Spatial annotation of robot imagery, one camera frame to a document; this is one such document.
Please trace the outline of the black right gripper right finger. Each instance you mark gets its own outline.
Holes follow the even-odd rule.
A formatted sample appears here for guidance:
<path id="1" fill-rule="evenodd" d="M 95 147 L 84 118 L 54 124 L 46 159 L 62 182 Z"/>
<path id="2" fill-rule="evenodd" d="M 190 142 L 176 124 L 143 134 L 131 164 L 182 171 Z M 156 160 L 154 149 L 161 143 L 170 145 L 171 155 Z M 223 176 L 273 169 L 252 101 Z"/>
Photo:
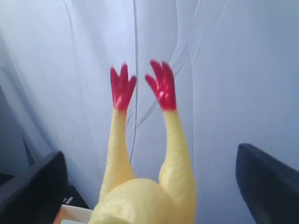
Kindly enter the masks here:
<path id="1" fill-rule="evenodd" d="M 298 224 L 299 173 L 248 143 L 239 144 L 235 176 L 257 224 Z"/>

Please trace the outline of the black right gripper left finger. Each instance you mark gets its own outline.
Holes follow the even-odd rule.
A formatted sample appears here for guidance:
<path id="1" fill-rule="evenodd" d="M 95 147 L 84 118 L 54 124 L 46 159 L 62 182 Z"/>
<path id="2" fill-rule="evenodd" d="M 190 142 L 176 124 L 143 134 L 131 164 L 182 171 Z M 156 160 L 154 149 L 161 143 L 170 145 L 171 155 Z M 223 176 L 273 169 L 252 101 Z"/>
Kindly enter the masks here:
<path id="1" fill-rule="evenodd" d="M 53 152 L 0 187 L 2 224 L 52 224 L 68 188 L 65 157 Z"/>

